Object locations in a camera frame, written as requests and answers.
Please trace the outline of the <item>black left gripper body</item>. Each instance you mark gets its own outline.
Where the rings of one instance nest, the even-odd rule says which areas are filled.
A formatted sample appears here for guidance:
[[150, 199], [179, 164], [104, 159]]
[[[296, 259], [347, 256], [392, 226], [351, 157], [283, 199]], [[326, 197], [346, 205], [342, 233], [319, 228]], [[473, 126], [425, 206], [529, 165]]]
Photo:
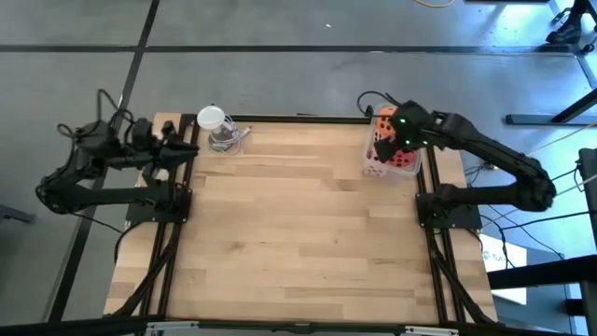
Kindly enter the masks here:
[[153, 134], [153, 123], [140, 118], [124, 133], [124, 154], [127, 161], [156, 161], [160, 156], [161, 141]]

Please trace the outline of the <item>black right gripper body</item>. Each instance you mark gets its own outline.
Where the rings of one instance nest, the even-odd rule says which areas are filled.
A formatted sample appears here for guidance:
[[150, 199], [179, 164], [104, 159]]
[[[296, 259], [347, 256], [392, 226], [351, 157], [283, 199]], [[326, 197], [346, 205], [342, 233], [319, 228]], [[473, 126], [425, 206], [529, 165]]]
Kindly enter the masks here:
[[381, 163], [386, 163], [397, 153], [403, 153], [402, 147], [395, 137], [380, 139], [379, 141], [376, 141], [373, 146], [377, 153], [378, 161]]

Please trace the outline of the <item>large pink foam die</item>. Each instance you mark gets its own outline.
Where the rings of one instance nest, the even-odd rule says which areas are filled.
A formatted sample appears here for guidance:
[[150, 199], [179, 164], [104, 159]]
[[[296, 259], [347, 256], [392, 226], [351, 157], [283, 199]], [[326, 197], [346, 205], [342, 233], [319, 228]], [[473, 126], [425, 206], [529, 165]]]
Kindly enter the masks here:
[[386, 176], [388, 166], [379, 161], [377, 152], [373, 145], [370, 145], [365, 154], [364, 174], [377, 177]]

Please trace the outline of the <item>large red foam die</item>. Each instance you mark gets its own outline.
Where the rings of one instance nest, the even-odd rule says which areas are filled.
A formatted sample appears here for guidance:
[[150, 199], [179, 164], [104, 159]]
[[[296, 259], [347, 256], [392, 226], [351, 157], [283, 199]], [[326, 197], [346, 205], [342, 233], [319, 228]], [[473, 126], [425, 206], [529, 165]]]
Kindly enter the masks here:
[[417, 151], [397, 150], [394, 156], [388, 159], [386, 163], [395, 168], [409, 169], [415, 165], [417, 159]]

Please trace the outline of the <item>large orange foam die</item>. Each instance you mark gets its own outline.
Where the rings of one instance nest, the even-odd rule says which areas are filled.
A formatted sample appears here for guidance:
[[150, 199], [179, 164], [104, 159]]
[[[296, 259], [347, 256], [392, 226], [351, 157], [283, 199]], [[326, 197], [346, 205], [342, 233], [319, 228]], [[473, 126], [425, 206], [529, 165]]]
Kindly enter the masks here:
[[381, 137], [394, 137], [396, 135], [396, 131], [393, 126], [390, 124], [390, 119], [396, 112], [396, 109], [393, 106], [386, 106], [382, 107], [380, 111], [377, 113], [376, 117], [376, 132]]

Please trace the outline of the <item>clear plastic bin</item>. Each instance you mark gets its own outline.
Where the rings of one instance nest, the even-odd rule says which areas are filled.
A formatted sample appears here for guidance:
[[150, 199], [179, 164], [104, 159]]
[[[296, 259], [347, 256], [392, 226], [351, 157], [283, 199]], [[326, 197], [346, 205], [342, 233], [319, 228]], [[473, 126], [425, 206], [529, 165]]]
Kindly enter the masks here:
[[[386, 107], [386, 106], [393, 106], [396, 109], [395, 105], [391, 105], [389, 103], [380, 103], [377, 104], [374, 108], [373, 108], [373, 115], [374, 117], [371, 119], [371, 123], [369, 125], [369, 130], [368, 130], [368, 135], [366, 138], [366, 142], [365, 142], [365, 147], [364, 147], [364, 156], [363, 156], [363, 174], [364, 174], [364, 163], [365, 163], [365, 154], [366, 151], [368, 149], [368, 147], [370, 145], [374, 145], [374, 143], [376, 141], [379, 141], [380, 139], [386, 138], [386, 137], [381, 137], [379, 136], [379, 134], [376, 132], [376, 117], [377, 117], [377, 113], [380, 111], [380, 109], [382, 107]], [[415, 163], [414, 166], [411, 166], [409, 169], [402, 169], [402, 168], [395, 168], [392, 167], [390, 165], [388, 165], [387, 163], [385, 163], [385, 165], [388, 166], [388, 173], [386, 176], [383, 177], [379, 177], [379, 178], [386, 178], [386, 179], [398, 179], [400, 177], [407, 177], [407, 176], [416, 176], [422, 166], [422, 154], [421, 154], [421, 150], [415, 150], [418, 152], [418, 159]]]

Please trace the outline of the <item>black chair base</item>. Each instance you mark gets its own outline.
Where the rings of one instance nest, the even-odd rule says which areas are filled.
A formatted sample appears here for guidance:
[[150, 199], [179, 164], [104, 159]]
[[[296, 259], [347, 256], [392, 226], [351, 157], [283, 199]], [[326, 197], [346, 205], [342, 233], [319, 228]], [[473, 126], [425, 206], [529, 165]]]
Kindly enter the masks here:
[[35, 215], [0, 203], [0, 223], [5, 219], [14, 219], [23, 223], [32, 223]]

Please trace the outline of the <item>white printed sign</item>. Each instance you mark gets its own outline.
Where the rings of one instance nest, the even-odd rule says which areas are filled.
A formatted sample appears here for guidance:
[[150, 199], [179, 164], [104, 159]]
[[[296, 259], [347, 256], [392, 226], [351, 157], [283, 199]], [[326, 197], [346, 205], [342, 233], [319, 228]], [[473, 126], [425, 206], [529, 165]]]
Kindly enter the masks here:
[[[479, 238], [481, 240], [484, 266], [488, 273], [528, 265], [526, 248], [511, 243], [503, 244], [501, 239], [484, 234], [481, 234]], [[524, 287], [493, 289], [492, 294], [518, 305], [527, 303], [527, 289]]]

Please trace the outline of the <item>black equipment stand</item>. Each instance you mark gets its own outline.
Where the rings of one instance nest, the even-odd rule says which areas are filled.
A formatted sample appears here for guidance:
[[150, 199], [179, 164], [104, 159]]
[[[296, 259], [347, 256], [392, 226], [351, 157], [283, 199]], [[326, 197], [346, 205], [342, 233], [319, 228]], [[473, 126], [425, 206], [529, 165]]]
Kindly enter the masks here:
[[[579, 168], [584, 177], [585, 197], [588, 210], [550, 217], [549, 220], [565, 219], [587, 215], [590, 218], [592, 238], [597, 249], [597, 148], [582, 148], [578, 151]], [[525, 226], [539, 223], [539, 220], [525, 223]], [[514, 287], [539, 287], [579, 283], [582, 297], [568, 300], [565, 309], [568, 314], [584, 315], [590, 336], [597, 336], [597, 253], [572, 259], [551, 261], [536, 265], [492, 271], [488, 273], [491, 289]]]

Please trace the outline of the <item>black aluminium table frame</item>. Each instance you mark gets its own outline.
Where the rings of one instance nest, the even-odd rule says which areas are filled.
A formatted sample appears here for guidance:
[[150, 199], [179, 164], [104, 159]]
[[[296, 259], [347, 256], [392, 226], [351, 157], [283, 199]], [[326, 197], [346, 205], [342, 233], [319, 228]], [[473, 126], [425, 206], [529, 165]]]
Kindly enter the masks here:
[[[363, 174], [367, 117], [241, 115], [254, 134], [240, 157], [210, 153], [191, 114], [159, 113], [197, 156], [158, 179], [183, 187], [182, 207], [148, 205], [124, 240], [119, 308], [109, 315], [0, 328], [0, 336], [119, 336], [169, 327], [448, 336], [559, 336], [492, 320], [488, 274], [462, 275], [446, 218], [425, 219], [416, 198], [438, 185], [509, 185], [515, 177], [449, 148], [420, 148], [416, 176]], [[240, 159], [256, 168], [236, 176]], [[108, 169], [90, 189], [143, 187], [141, 171]]]

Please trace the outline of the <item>black table leg frame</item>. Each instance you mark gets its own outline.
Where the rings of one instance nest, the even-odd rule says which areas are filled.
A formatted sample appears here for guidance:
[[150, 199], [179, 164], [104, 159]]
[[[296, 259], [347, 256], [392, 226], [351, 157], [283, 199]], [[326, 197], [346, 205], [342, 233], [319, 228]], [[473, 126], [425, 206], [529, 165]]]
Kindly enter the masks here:
[[[552, 20], [556, 23], [568, 14], [564, 23], [546, 37], [549, 46], [577, 46], [582, 36], [582, 17], [588, 13], [595, 25], [594, 37], [578, 52], [584, 56], [594, 53], [597, 56], [597, 0], [574, 0], [571, 7], [560, 11]], [[597, 106], [597, 75], [593, 75], [594, 88], [556, 115], [509, 114], [505, 123], [512, 126], [589, 126], [597, 123], [597, 117], [582, 117], [582, 114]]]

